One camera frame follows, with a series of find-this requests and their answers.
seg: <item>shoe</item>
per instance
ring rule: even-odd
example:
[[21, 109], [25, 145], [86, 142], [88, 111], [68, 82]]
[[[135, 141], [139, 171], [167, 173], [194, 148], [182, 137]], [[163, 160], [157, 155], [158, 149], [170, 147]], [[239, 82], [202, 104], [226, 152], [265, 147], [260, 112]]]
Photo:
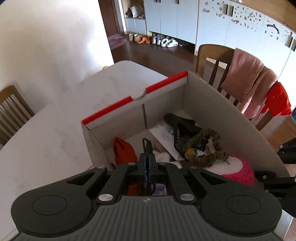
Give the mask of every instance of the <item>shoe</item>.
[[129, 34], [129, 35], [128, 35], [128, 40], [129, 40], [130, 42], [133, 41], [133, 34]]
[[169, 40], [167, 38], [163, 39], [160, 43], [161, 47], [165, 47], [168, 44], [168, 41]]
[[142, 43], [144, 43], [146, 40], [147, 40], [147, 37], [145, 37], [145, 36], [141, 36], [140, 39], [139, 39], [139, 41], [137, 41], [137, 44], [142, 44]]
[[147, 44], [151, 43], [151, 40], [152, 40], [151, 36], [148, 36], [148, 38], [147, 38], [147, 40], [146, 40], [146, 43], [147, 43]]
[[160, 37], [161, 39], [163, 39], [165, 36], [163, 34], [157, 34], [157, 37]]
[[156, 41], [156, 45], [160, 45], [160, 43], [161, 43], [161, 38], [158, 37], [158, 38], [157, 38], [157, 41]]
[[178, 42], [175, 39], [170, 39], [166, 46], [168, 48], [176, 47], [178, 46]]
[[185, 41], [179, 41], [179, 46], [180, 47], [184, 47], [186, 45], [188, 45], [189, 43], [185, 42]]
[[156, 39], [157, 39], [156, 36], [154, 36], [154, 37], [152, 38], [152, 44], [156, 44]]
[[140, 35], [135, 34], [135, 35], [133, 36], [133, 40], [134, 40], [134, 42], [138, 42], [139, 39], [140, 39]]

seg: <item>orange slipper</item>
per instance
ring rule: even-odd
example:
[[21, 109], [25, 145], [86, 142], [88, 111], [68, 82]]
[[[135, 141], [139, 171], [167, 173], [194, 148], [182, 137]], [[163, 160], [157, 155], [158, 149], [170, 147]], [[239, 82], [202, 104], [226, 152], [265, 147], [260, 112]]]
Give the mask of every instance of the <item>orange slipper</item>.
[[148, 38], [147, 38], [147, 40], [146, 40], [146, 43], [147, 43], [147, 44], [151, 43], [151, 40], [152, 40], [151, 36], [148, 36]]
[[141, 44], [144, 43], [147, 40], [147, 37], [140, 37], [139, 41], [137, 42], [137, 44]]

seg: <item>wooden chair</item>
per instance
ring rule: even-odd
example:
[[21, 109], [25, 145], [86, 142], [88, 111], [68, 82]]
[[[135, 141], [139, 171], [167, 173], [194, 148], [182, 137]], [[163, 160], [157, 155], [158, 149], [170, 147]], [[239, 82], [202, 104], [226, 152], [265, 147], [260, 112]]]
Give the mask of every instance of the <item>wooden chair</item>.
[[[203, 78], [207, 58], [211, 58], [211, 59], [216, 60], [216, 63], [214, 65], [214, 68], [213, 68], [213, 71], [212, 71], [212, 74], [211, 74], [211, 77], [209, 80], [209, 85], [213, 86], [213, 83], [215, 81], [215, 77], [217, 74], [217, 70], [219, 67], [219, 62], [227, 64], [225, 71], [223, 73], [223, 76], [221, 78], [221, 81], [220, 81], [218, 88], [217, 88], [217, 91], [221, 92], [222, 91], [221, 85], [226, 79], [226, 75], [229, 71], [233, 54], [234, 54], [234, 49], [231, 49], [231, 48], [228, 48], [228, 47], [225, 47], [222, 45], [214, 45], [214, 44], [201, 45], [198, 49], [197, 63], [196, 63], [196, 70], [195, 71], [199, 74], [200, 77]], [[266, 67], [264, 67], [264, 69], [261, 71], [261, 73], [259, 73], [257, 79], [262, 75], [262, 73], [265, 70], [266, 70]], [[229, 100], [231, 95], [226, 93], [225, 97]], [[233, 105], [237, 106], [238, 103], [239, 103], [238, 100], [234, 100]], [[272, 118], [273, 118], [273, 116], [268, 111], [256, 124], [256, 128], [259, 131], [262, 130], [268, 124], [268, 122], [271, 121]]]
[[0, 103], [0, 143], [5, 145], [35, 114], [13, 85], [0, 91]]

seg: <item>white wall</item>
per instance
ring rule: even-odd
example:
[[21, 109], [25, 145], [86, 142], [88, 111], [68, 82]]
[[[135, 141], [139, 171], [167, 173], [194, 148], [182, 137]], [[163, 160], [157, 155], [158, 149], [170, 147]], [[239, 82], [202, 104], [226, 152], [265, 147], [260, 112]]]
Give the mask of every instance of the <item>white wall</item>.
[[6, 0], [0, 16], [0, 89], [34, 112], [114, 64], [97, 0]]

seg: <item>pink towel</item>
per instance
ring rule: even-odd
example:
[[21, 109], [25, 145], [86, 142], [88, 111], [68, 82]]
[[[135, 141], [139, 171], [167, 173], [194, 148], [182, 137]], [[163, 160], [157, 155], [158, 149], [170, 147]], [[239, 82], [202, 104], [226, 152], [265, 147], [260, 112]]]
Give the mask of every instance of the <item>pink towel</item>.
[[278, 77], [271, 70], [267, 69], [256, 81], [242, 104], [239, 110], [248, 119], [255, 117], [262, 109], [264, 101], [266, 100], [267, 93], [273, 84], [277, 81]]
[[241, 103], [238, 109], [242, 114], [247, 118], [253, 118], [262, 109], [267, 93], [277, 78], [271, 69], [264, 67], [261, 60], [245, 51], [235, 49], [221, 88]]
[[237, 48], [221, 88], [242, 103], [263, 67], [261, 60]]

